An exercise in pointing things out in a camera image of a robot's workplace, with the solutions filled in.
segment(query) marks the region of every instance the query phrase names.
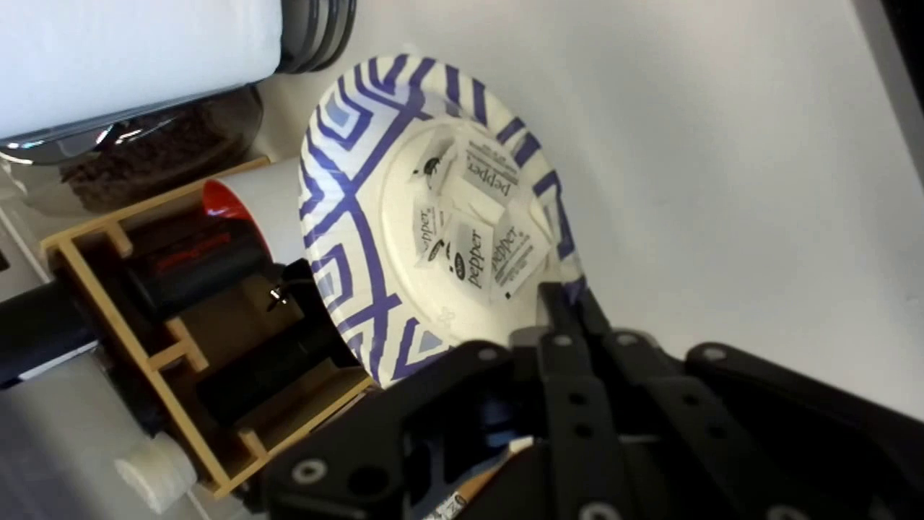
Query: blue and white plate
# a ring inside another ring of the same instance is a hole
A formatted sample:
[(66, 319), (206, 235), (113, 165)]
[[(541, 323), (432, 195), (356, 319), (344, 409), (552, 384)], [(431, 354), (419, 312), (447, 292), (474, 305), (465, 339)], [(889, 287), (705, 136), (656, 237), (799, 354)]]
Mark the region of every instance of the blue and white plate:
[(582, 282), (541, 143), (451, 63), (351, 68), (312, 113), (301, 160), (317, 292), (383, 388), (454, 345), (509, 345), (545, 323), (536, 284)]

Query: wooden rack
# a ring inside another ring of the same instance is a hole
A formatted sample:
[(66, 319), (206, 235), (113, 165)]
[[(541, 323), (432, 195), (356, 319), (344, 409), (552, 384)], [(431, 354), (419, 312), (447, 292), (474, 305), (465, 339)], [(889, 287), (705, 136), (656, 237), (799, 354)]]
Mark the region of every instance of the wooden rack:
[[(266, 163), (245, 163), (216, 176), (260, 165)], [(245, 277), (240, 287), (207, 299), (178, 319), (154, 323), (168, 342), (151, 348), (141, 345), (126, 310), (107, 292), (107, 266), (93, 260), (93, 253), (97, 248), (109, 248), (113, 258), (126, 260), (135, 248), (132, 231), (196, 208), (203, 186), (206, 179), (61, 231), (44, 244), (44, 254), (48, 266), (63, 270), (79, 284), (100, 331), (107, 331), (107, 348), (119, 351), (119, 355), (129, 360), (129, 365), (141, 371), (171, 417), (171, 433), (196, 464), (206, 490), (213, 497), (224, 497), (249, 484), (278, 453), (360, 400), (372, 381), (364, 371), (320, 365), (297, 384), (285, 388), (282, 397), (260, 409), (249, 429), (219, 432), (211, 425), (207, 414), (196, 403), (194, 384), (206, 374), (233, 361), (245, 351), (281, 332), (285, 323), (297, 322), (297, 310), (266, 312), (266, 302), (260, 299), (266, 299), (269, 282)]]

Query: white cup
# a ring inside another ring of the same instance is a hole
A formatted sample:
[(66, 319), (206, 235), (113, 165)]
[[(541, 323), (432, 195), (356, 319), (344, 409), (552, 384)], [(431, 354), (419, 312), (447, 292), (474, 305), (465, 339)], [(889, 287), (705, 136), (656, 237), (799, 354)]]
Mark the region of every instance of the white cup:
[(297, 195), (297, 160), (285, 160), (206, 183), (203, 205), (211, 217), (250, 221), (272, 264), (288, 266), (302, 258)]

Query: black metal bracket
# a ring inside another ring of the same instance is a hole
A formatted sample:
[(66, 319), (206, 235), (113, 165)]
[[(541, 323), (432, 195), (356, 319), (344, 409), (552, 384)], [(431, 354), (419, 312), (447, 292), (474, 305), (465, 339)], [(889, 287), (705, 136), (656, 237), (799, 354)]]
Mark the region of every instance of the black metal bracket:
[(721, 345), (681, 365), (593, 292), (543, 302), (552, 328), (463, 345), (281, 456), (269, 514), (421, 518), (532, 436), (463, 518), (924, 518), (917, 423)]

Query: white wall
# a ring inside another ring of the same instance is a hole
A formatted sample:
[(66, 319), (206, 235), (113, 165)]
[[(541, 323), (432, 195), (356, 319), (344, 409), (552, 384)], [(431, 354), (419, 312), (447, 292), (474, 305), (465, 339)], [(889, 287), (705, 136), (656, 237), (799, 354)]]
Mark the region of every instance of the white wall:
[[(364, 3), (349, 62), (398, 49), (533, 128), (613, 323), (924, 420), (924, 198), (848, 0)], [(278, 154), (328, 81), (269, 85)]]

